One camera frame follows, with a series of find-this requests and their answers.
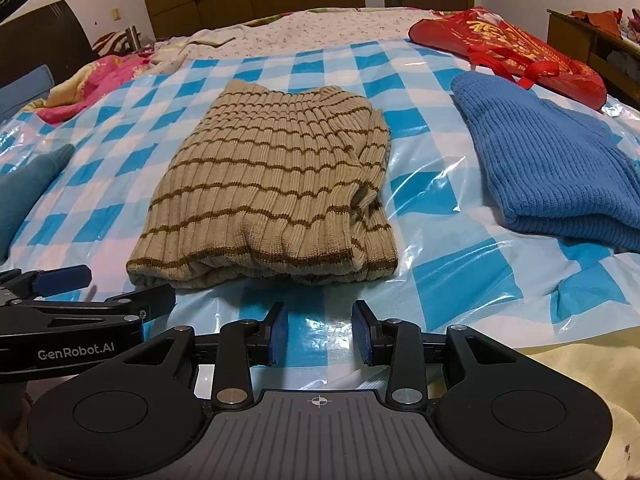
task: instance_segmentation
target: blue and white checkered sheet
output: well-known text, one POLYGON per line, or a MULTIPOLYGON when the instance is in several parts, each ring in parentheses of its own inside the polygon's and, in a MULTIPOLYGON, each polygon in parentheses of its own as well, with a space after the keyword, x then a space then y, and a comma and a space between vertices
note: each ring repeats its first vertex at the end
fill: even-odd
MULTIPOLYGON (((338 85, 382 108, 392 152, 382 199, 399 269, 386 281, 306 287, 235 280, 179 293, 151 333, 190 324, 197 333, 243 317, 261 319, 276 300, 289 307, 281 368, 254 370, 257 388, 347 388, 372 384, 351 340, 351 304, 380 319, 401 317, 442 332, 464 323, 513 347, 552 344, 640 325, 640 256, 576 240, 500 227, 450 82, 466 61, 405 40, 297 55, 195 60, 169 76, 142 76, 53 128, 19 114, 0 128, 0 173, 64 142, 78 148, 14 240, 4 268, 88 264, 89 289, 65 299, 101 300, 131 290, 125 263, 156 183, 231 78, 299 92, 338 85)), ((545 89, 538 94, 588 113, 545 89)), ((638 160, 636 138, 611 121, 619 147, 638 160)), ((207 396, 205 372, 196 392, 207 396)))

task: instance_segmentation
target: red bag handle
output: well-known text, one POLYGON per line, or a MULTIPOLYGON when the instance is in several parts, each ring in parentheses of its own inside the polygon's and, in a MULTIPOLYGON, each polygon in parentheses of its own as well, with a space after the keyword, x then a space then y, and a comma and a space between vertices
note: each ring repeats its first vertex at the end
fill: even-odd
POLYGON ((488 51, 507 59, 513 59, 514 61, 526 66, 524 74, 516 83, 525 90, 529 90, 535 83, 537 83, 541 75, 560 75, 560 66, 555 61, 533 61, 522 54, 518 54, 510 48, 501 46, 472 45, 468 48, 467 54, 472 67, 480 65, 487 66, 495 75, 503 77, 512 83, 515 83, 516 81, 507 70, 507 67, 505 67, 501 61, 495 59, 495 57, 489 56, 487 54, 488 51))

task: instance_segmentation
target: striped sweater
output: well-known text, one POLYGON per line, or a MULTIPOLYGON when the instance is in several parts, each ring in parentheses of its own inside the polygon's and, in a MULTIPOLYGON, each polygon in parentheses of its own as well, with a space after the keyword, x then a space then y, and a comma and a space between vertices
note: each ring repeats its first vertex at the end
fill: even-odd
POLYGON ((321 284, 392 274, 398 256, 378 197, 389 147, 364 97, 230 81, 156 187, 131 281, 206 288, 238 276, 321 284))

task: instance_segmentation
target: red shopping bag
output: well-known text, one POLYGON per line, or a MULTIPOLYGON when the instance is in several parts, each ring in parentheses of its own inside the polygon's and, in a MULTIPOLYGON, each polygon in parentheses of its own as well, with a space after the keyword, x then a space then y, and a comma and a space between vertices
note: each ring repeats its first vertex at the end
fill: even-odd
POLYGON ((534 83, 575 99, 595 110, 607 100, 600 75, 580 61, 527 34, 484 7, 420 20, 409 30, 411 41, 468 58, 495 75, 529 89, 534 83))

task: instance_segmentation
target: metal screw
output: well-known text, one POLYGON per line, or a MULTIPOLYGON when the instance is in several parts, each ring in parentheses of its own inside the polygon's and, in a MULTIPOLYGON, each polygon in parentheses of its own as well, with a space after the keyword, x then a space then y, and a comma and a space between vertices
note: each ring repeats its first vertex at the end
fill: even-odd
POLYGON ((216 399, 223 404, 240 404, 248 397, 246 391, 240 388, 227 388, 220 390, 216 395, 216 399))
POLYGON ((422 400, 422 394, 413 388, 398 388, 391 398, 399 404, 417 404, 422 400))

